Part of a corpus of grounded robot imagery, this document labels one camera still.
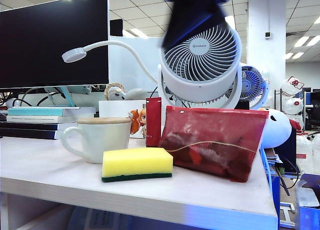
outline office chair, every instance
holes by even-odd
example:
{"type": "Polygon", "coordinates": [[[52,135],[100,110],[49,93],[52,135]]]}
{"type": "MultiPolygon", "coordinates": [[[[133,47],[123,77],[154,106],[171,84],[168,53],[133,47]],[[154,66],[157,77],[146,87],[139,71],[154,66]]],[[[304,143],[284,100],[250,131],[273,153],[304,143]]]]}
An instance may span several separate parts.
{"type": "Polygon", "coordinates": [[[314,138],[316,134],[320,134],[320,102],[312,102],[313,109],[310,109],[308,111],[309,114],[309,123],[311,125],[317,126],[318,130],[317,132],[311,133],[307,136],[307,139],[314,138]]]}

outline sponge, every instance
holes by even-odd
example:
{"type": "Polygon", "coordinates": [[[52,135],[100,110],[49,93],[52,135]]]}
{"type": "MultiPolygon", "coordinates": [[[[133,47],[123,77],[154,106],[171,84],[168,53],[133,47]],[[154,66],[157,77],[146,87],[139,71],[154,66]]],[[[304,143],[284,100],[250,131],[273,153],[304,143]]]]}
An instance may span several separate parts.
{"type": "Polygon", "coordinates": [[[173,157],[162,147],[141,147],[103,153],[105,183],[172,177],[173,157]]]}

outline mug lid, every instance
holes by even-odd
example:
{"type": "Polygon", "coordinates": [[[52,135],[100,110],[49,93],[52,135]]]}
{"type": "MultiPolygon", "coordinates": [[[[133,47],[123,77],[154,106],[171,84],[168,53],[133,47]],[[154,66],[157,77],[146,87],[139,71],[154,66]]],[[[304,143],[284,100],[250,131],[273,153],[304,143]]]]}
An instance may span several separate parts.
{"type": "Polygon", "coordinates": [[[78,124],[125,124],[131,123],[128,117],[85,117],[77,120],[78,124]]]}

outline white desk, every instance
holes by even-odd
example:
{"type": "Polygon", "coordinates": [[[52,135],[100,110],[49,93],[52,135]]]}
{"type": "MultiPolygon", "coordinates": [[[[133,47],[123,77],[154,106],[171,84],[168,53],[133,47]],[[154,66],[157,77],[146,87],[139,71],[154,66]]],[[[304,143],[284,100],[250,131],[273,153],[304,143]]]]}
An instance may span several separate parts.
{"type": "MultiPolygon", "coordinates": [[[[131,139],[129,148],[143,144],[131,139]]],[[[103,183],[102,165],[86,163],[59,140],[4,137],[0,150],[3,193],[205,229],[278,229],[259,153],[246,183],[180,167],[171,178],[103,183]]]]}

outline ceiling light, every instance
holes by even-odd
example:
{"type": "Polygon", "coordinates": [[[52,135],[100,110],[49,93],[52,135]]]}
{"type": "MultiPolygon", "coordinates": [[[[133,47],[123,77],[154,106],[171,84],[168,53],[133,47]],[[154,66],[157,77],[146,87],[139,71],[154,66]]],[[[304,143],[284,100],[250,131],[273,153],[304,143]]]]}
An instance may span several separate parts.
{"type": "Polygon", "coordinates": [[[235,17],[233,15],[226,16],[224,19],[231,28],[236,29],[235,17]]]}
{"type": "Polygon", "coordinates": [[[136,34],[137,36],[141,37],[141,38],[144,38],[144,39],[148,38],[147,35],[145,35],[142,31],[140,31],[137,28],[130,29],[130,31],[133,32],[134,34],[136,34]]]}
{"type": "Polygon", "coordinates": [[[134,38],[135,37],[131,33],[127,32],[126,30],[122,30],[122,35],[124,37],[129,37],[129,38],[134,38]]]}
{"type": "Polygon", "coordinates": [[[302,54],[304,54],[304,52],[298,52],[296,55],[294,55],[292,58],[293,59],[298,59],[302,56],[302,54]]]}
{"type": "Polygon", "coordinates": [[[301,47],[307,40],[309,39],[309,36],[303,36],[301,37],[294,45],[294,47],[301,47]]]}
{"type": "Polygon", "coordinates": [[[314,24],[320,24],[320,16],[315,20],[314,24]]]}
{"type": "Polygon", "coordinates": [[[307,46],[313,46],[313,45],[315,45],[317,42],[319,42],[319,40],[320,40],[320,35],[315,36],[314,38],[312,38],[312,39],[310,40],[310,42],[307,44],[307,46]]]}
{"type": "Polygon", "coordinates": [[[291,58],[292,55],[293,55],[292,52],[288,52],[288,53],[285,55],[285,59],[291,58]]]}

